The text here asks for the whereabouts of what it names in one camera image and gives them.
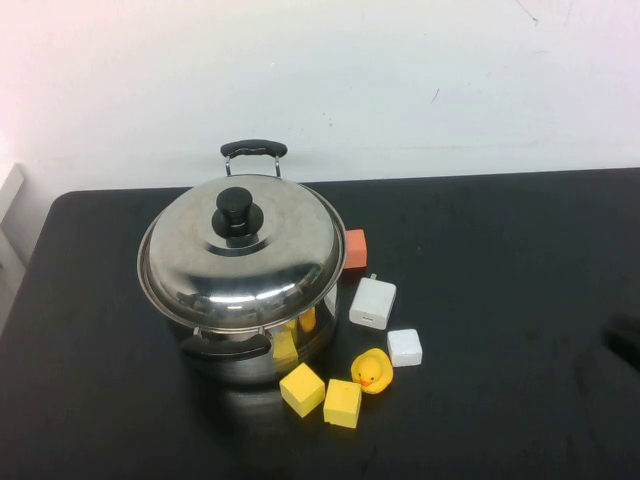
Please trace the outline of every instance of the table surface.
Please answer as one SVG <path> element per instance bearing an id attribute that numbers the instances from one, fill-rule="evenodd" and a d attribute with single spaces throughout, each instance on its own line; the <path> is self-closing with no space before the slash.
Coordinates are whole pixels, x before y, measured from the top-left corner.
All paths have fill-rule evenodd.
<path id="1" fill-rule="evenodd" d="M 189 370 L 136 277 L 151 220 L 185 189 L 78 192 L 51 208 L 0 338 L 2 478 L 631 478 L 640 377 L 601 346 L 640 312 L 640 170 L 312 184 L 423 364 L 365 396 L 357 430 L 300 419 L 273 388 Z M 386 348 L 352 325 L 314 365 L 348 378 Z"/>

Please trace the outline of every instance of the pot handle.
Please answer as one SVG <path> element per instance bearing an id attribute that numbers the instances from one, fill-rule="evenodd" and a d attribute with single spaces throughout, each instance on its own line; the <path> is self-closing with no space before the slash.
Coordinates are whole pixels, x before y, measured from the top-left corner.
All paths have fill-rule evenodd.
<path id="1" fill-rule="evenodd" d="M 231 159 L 238 155 L 269 155 L 276 160 L 276 175 L 280 178 L 280 158 L 287 154 L 284 143 L 271 140 L 240 140 L 220 147 L 220 153 L 227 159 L 227 176 L 231 176 Z"/>
<path id="2" fill-rule="evenodd" d="M 183 340 L 180 348 L 185 355 L 197 360 L 248 360 L 267 353 L 271 349 L 271 342 L 261 334 L 242 342 L 230 340 L 210 342 L 195 334 Z"/>

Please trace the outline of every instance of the yellow rubber duck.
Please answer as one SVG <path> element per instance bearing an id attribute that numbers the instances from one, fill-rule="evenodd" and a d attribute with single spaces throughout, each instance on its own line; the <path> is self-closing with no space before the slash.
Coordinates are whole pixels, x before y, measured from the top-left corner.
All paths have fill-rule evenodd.
<path id="1" fill-rule="evenodd" d="M 365 393 L 380 393 L 393 380 L 393 367 L 387 354 L 379 348 L 367 350 L 351 364 L 351 378 Z"/>

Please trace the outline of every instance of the lid knob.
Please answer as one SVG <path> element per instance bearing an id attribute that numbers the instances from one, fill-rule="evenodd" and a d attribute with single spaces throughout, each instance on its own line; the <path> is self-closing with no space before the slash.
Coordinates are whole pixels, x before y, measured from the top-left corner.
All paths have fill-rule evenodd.
<path id="1" fill-rule="evenodd" d="M 223 238 L 243 237 L 256 233 L 263 222 L 260 207 L 253 203 L 251 192 L 242 187 L 230 187 L 218 194 L 218 210 L 211 224 Z"/>

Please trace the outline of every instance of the white charger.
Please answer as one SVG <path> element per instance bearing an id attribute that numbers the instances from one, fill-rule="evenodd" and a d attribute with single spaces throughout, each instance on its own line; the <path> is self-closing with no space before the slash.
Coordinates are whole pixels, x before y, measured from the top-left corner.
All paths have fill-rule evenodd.
<path id="1" fill-rule="evenodd" d="M 349 309 L 349 320 L 365 327 L 384 330 L 396 298 L 396 286 L 371 278 L 361 278 L 356 296 Z"/>

